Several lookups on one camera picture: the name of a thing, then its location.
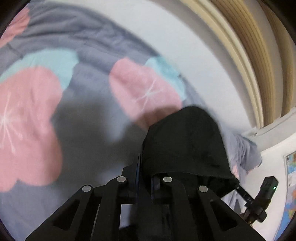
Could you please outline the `black garment with white stripes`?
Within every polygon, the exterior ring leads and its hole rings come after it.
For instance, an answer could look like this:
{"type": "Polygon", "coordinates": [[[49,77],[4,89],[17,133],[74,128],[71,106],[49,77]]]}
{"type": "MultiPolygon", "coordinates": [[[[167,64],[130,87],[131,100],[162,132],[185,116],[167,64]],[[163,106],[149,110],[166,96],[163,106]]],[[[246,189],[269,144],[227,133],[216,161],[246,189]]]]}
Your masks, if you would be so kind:
{"type": "Polygon", "coordinates": [[[186,186],[207,186],[222,198],[238,179],[229,162],[215,120],[203,109],[188,106],[149,127],[142,144],[142,174],[167,174],[186,186]]]}

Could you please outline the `grey floral bed quilt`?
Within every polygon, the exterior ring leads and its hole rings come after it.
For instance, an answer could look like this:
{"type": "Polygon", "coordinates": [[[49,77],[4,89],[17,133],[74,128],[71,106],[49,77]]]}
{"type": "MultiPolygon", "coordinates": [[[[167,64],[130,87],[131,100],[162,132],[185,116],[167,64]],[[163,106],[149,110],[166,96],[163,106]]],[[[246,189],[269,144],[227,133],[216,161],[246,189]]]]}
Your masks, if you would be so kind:
{"type": "Polygon", "coordinates": [[[25,240],[81,186],[102,186],[149,126],[208,110],[173,61],[85,7],[32,1],[1,38],[1,239],[25,240]]]}

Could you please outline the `striped brown window blind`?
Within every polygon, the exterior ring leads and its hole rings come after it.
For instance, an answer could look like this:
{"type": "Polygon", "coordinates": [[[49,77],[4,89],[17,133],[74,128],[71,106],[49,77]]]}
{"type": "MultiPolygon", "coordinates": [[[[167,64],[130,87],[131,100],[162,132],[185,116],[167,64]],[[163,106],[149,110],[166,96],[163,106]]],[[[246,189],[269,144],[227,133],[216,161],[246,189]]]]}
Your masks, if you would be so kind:
{"type": "Polygon", "coordinates": [[[247,89],[255,125],[295,108],[295,44],[267,1],[182,1],[224,45],[247,89]]]}

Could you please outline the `colourful wall map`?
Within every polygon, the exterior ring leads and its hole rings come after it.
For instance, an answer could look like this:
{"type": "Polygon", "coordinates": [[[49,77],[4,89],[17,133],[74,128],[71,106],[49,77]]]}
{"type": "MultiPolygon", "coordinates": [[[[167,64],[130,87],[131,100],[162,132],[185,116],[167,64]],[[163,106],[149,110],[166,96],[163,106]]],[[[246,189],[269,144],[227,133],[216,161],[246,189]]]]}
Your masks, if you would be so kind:
{"type": "Polygon", "coordinates": [[[287,196],[283,216],[275,240],[284,232],[295,214],[295,152],[288,154],[285,157],[285,161],[287,164],[287,196]]]}

